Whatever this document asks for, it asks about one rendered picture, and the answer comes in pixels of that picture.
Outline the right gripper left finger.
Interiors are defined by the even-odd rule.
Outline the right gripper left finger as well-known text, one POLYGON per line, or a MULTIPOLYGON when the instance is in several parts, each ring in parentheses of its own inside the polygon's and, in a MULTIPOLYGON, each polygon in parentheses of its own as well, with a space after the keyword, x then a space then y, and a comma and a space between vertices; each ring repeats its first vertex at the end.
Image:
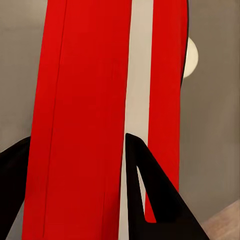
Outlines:
POLYGON ((24 202, 31 137, 0 153, 0 240, 6 240, 24 202))

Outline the radio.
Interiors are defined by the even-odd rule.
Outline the radio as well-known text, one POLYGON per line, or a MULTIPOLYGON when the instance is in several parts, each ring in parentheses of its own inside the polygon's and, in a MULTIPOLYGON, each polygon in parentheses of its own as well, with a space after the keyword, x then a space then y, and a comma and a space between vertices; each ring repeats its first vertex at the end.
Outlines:
POLYGON ((129 240, 127 133, 179 193, 188 38, 188 0, 47 1, 21 240, 129 240))

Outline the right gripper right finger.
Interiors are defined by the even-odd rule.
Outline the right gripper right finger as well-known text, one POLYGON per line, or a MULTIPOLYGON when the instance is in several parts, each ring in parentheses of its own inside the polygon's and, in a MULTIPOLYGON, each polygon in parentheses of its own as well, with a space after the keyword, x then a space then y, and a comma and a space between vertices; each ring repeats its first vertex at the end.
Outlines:
POLYGON ((129 240, 210 240, 145 142, 126 133, 129 240), (156 223, 145 220, 137 167, 156 223))

